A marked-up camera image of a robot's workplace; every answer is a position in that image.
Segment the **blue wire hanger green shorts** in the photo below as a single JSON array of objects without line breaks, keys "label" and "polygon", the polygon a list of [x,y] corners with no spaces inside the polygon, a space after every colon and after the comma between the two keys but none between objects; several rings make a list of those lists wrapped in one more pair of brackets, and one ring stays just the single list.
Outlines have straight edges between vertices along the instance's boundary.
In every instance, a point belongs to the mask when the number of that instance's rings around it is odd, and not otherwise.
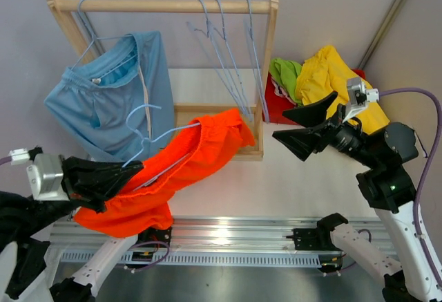
[{"label": "blue wire hanger green shorts", "polygon": [[[209,20],[208,17],[206,18],[206,29],[207,29],[207,37],[210,40],[211,45],[213,46],[218,62],[220,63],[222,73],[224,74],[224,77],[219,75],[219,78],[222,80],[222,83],[225,85],[227,91],[229,92],[230,96],[237,104],[238,108],[241,110],[243,115],[248,119],[248,121],[251,122],[252,112],[249,106],[249,101],[247,99],[247,96],[245,95],[244,84],[242,82],[241,74],[236,64],[236,60],[234,58],[231,46],[229,45],[222,3],[220,0],[215,0],[215,2],[217,3],[220,10],[222,30],[219,31]],[[224,45],[229,55],[230,62],[232,63],[233,66],[233,71],[236,76],[233,76],[231,69],[227,66],[227,59],[223,55],[222,49],[217,42],[217,37],[221,38],[221,40],[224,42]]]}]

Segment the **lime green shorts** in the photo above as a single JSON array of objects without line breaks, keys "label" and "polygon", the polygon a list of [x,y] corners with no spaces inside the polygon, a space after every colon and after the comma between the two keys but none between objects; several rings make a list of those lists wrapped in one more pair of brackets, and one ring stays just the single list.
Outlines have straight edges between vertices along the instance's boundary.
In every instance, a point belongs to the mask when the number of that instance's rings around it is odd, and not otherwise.
[{"label": "lime green shorts", "polygon": [[301,105],[302,100],[296,95],[297,79],[301,74],[302,65],[291,60],[282,58],[273,58],[269,65],[269,74],[276,82],[285,88],[291,99],[296,103],[295,106]]}]

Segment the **pink patterned shorts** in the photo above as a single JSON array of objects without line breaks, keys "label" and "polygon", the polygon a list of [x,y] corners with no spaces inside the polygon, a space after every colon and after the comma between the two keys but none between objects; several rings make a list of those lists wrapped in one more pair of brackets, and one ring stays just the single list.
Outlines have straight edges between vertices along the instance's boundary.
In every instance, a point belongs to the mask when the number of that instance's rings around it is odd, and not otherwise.
[{"label": "pink patterned shorts", "polygon": [[288,92],[285,90],[284,87],[280,86],[276,80],[271,77],[271,83],[273,84],[274,87],[274,93],[275,95],[277,95],[278,97],[281,98],[285,98],[287,101],[289,101],[291,104],[295,105],[296,103],[291,99],[291,97],[289,96]]}]

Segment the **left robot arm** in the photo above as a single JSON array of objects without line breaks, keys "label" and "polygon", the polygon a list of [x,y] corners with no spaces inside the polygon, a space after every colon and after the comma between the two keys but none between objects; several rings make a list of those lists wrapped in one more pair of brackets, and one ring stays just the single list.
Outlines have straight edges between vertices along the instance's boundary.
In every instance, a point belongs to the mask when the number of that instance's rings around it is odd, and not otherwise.
[{"label": "left robot arm", "polygon": [[111,270],[133,245],[141,247],[150,230],[141,223],[126,229],[126,238],[109,238],[79,271],[62,282],[46,283],[44,256],[50,242],[33,236],[79,207],[104,213],[139,171],[140,161],[94,162],[40,153],[27,168],[32,194],[1,192],[1,300],[94,301]]}]

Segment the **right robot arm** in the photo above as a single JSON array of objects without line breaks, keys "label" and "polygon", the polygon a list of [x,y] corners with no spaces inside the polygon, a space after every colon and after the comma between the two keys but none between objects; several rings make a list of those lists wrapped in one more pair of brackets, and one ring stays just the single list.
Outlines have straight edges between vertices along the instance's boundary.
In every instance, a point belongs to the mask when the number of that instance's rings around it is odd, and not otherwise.
[{"label": "right robot arm", "polygon": [[297,158],[333,147],[356,160],[366,171],[356,176],[358,188],[380,218],[396,250],[392,260],[363,238],[341,214],[320,219],[308,240],[294,231],[299,249],[337,249],[349,255],[382,287],[386,301],[440,301],[441,262],[421,218],[422,185],[415,185],[404,164],[417,158],[415,132],[400,122],[369,131],[362,119],[376,91],[352,91],[347,104],[337,104],[337,92],[316,103],[286,110],[297,129],[275,131],[273,137]]}]

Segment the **blue wire hanger orange shorts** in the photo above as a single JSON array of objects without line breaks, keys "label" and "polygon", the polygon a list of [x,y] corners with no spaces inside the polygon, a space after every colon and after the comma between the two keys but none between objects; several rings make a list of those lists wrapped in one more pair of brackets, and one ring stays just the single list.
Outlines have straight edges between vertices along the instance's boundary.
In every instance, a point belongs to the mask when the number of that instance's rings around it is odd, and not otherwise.
[{"label": "blue wire hanger orange shorts", "polygon": [[[172,132],[175,131],[182,131],[185,129],[191,129],[197,126],[200,126],[201,123],[200,122],[196,122],[196,123],[192,123],[192,124],[188,124],[186,126],[181,126],[181,127],[175,127],[172,129],[169,129],[168,131],[164,132],[163,134],[161,134],[160,136],[151,139],[149,137],[144,137],[142,135],[142,132],[139,129],[135,129],[133,127],[130,126],[129,124],[129,120],[131,119],[131,117],[135,114],[135,112],[137,112],[138,110],[140,110],[141,108],[147,108],[147,114],[146,114],[146,121],[148,126],[150,126],[151,123],[151,119],[150,119],[150,108],[154,108],[157,110],[161,110],[162,107],[161,106],[157,106],[157,105],[153,105],[153,104],[142,104],[136,108],[134,108],[126,117],[125,119],[125,125],[126,127],[132,131],[139,139],[140,139],[140,146],[141,149],[135,154],[133,155],[129,160],[127,160],[124,164],[123,167],[128,166],[128,164],[132,161],[134,161],[134,159],[136,159],[140,154],[142,154],[142,152],[144,151],[144,143],[145,141],[149,142],[149,143],[155,143],[157,141],[159,141],[160,139],[164,138],[167,135],[171,135]],[[137,191],[139,189],[141,189],[142,187],[147,187],[149,185],[152,185],[154,182],[156,182],[158,180],[158,178],[163,175],[166,172],[169,172],[172,168],[176,167],[179,163],[181,163],[184,159],[186,159],[189,156],[189,154],[185,154],[184,156],[182,156],[180,159],[176,160],[173,164],[169,165],[167,168],[165,168],[164,170],[162,170],[161,172],[159,172],[158,174],[156,174],[155,176],[153,176],[152,178],[150,178],[149,180],[146,180],[145,182],[143,182],[140,186],[134,188],[134,191]]]}]

